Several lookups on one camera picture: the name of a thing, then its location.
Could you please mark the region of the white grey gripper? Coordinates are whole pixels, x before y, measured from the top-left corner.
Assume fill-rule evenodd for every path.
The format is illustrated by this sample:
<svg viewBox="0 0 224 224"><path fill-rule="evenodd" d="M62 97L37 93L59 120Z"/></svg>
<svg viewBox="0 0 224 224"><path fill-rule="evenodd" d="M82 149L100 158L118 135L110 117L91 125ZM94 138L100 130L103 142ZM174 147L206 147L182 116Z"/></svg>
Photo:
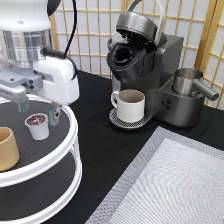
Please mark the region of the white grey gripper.
<svg viewBox="0 0 224 224"><path fill-rule="evenodd" d="M76 69L70 60L49 56L45 60L35 61L31 68L4 66L0 68L0 97L19 104L20 113L29 110L28 94L54 102L46 112L48 123L56 126L61 105L69 105L79 98L75 73Z"/></svg>

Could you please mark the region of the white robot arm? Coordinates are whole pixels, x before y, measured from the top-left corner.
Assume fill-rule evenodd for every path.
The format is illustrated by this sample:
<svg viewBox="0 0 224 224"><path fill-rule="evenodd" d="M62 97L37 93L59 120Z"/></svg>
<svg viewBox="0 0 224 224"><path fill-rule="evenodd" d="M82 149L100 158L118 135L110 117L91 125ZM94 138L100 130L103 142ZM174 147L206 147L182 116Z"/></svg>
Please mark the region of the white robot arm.
<svg viewBox="0 0 224 224"><path fill-rule="evenodd" d="M0 0L0 97L29 109L33 94L51 103L48 122L79 97L77 68L54 49L50 16L61 0Z"/></svg>

